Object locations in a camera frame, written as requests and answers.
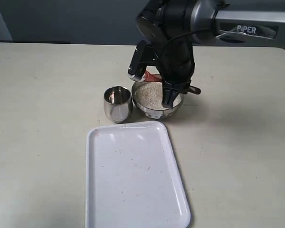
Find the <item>white tray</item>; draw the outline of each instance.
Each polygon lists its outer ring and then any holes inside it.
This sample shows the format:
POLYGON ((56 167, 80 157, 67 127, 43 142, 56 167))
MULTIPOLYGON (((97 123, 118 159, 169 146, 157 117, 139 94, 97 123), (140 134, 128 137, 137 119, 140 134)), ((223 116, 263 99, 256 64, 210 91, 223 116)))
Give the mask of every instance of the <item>white tray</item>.
POLYGON ((86 228, 186 228, 190 210, 166 127, 97 127, 86 144, 86 228))

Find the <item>rice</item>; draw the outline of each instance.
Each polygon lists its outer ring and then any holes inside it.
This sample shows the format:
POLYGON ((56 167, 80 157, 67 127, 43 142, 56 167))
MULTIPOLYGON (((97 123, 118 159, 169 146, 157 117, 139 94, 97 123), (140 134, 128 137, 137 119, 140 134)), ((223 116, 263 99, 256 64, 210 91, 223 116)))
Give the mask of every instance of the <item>rice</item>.
MULTIPOLYGON (((139 86, 134 94, 134 98, 140 105, 153 110, 166 110, 162 106, 162 84, 158 82, 149 82, 139 86)), ((181 102, 181 96, 178 95, 173 102, 173 107, 181 102)))

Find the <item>cup rim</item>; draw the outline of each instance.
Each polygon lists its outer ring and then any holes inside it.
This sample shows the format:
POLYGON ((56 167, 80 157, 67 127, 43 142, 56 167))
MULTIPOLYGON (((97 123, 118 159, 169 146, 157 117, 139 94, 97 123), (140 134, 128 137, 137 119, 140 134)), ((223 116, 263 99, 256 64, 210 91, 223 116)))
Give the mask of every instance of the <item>cup rim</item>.
POLYGON ((115 86, 109 87, 109 88, 107 88, 107 89, 105 90, 105 92, 104 92, 104 100, 105 100, 105 102, 107 102, 107 103, 110 104, 110 105, 114 105, 114 106, 123 105, 123 104, 127 103, 127 102, 128 102, 129 100, 131 100, 131 99, 132 99, 131 91, 130 91, 129 89, 127 89, 126 87, 121 86, 121 85, 118 85, 118 86, 115 85, 115 86), (107 101, 107 99, 105 98, 105 93, 106 93, 108 90, 111 90, 111 89, 114 89, 114 88, 122 88, 122 89, 124 89, 125 91, 127 91, 127 92, 129 93, 128 99, 127 99, 125 102, 121 103, 121 104, 112 104, 111 102, 107 101))

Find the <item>piper logo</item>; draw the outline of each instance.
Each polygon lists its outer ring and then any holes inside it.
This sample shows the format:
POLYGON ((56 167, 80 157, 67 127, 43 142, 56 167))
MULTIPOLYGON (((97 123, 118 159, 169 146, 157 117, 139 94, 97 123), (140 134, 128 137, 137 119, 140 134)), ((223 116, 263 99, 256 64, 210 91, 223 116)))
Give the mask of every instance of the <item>piper logo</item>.
POLYGON ((244 32, 244 33, 248 33, 248 34, 253 34, 256 35, 257 30, 256 27, 252 27, 252 26, 245 26, 245 25, 238 25, 237 26, 237 31, 238 32, 244 32))

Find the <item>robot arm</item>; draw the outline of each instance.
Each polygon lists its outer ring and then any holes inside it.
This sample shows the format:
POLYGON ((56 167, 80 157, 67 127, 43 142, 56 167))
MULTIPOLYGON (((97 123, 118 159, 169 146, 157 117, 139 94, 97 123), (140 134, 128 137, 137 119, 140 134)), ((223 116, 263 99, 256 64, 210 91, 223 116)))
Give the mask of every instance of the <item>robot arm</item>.
POLYGON ((162 76, 162 105, 172 108, 179 93, 190 86, 195 63, 192 44, 277 47, 285 49, 285 3, 228 5, 221 0, 150 0, 136 24, 150 41, 135 50, 129 77, 139 81, 147 66, 162 76))

